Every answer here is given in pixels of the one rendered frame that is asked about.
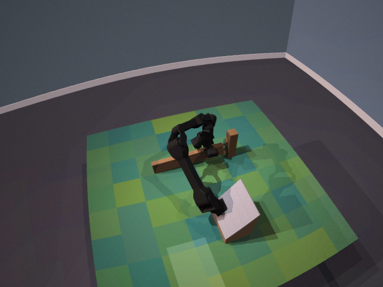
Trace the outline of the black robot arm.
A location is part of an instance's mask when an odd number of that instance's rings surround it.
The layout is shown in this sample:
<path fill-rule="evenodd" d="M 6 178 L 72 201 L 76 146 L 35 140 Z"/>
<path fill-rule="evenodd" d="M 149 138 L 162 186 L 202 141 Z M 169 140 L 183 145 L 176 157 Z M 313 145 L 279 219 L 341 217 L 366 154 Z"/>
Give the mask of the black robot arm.
<path fill-rule="evenodd" d="M 187 145 L 187 136 L 184 133 L 191 128 L 198 128 L 202 126 L 202 134 L 204 137 L 211 137 L 214 132 L 214 126 L 217 118 L 213 114 L 200 113 L 193 117 L 191 120 L 178 124 L 171 130 L 171 135 L 168 139 L 167 150 L 171 157 L 179 162 L 186 178 L 188 179 L 192 189 L 193 198 L 202 213 L 211 212 L 220 216 L 227 210 L 227 206 L 223 199 L 218 199 L 210 187 L 205 187 L 197 174 L 190 158 L 189 148 Z M 178 135 L 180 136 L 178 137 Z M 201 134 L 191 140 L 195 149 L 205 146 L 205 141 Z"/>

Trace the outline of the wooden post with slot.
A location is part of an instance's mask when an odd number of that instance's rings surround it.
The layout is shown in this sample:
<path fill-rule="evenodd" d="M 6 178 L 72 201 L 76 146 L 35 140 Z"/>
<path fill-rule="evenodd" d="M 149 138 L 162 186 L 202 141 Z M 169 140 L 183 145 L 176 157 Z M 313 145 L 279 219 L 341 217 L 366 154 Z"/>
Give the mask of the wooden post with slot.
<path fill-rule="evenodd" d="M 237 147 L 238 132 L 235 128 L 226 131 L 226 151 L 224 154 L 227 158 L 235 157 Z"/>

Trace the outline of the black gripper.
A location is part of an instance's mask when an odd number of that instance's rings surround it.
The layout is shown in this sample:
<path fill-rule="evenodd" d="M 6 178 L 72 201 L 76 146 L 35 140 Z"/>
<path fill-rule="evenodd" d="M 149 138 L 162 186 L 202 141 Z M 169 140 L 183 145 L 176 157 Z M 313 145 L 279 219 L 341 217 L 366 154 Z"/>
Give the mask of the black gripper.
<path fill-rule="evenodd" d="M 201 134 L 202 138 L 204 139 L 205 141 L 205 146 L 203 147 L 206 147 L 206 149 L 204 149 L 204 152 L 207 156 L 207 158 L 211 158 L 211 157 L 216 157 L 218 156 L 218 151 L 216 148 L 214 148 L 214 146 L 212 144 L 214 144 L 213 142 L 213 139 L 214 139 L 214 135 L 212 135 L 211 137 L 204 137 L 202 132 L 198 132 L 197 133 L 197 136 L 199 136 L 199 134 Z"/>

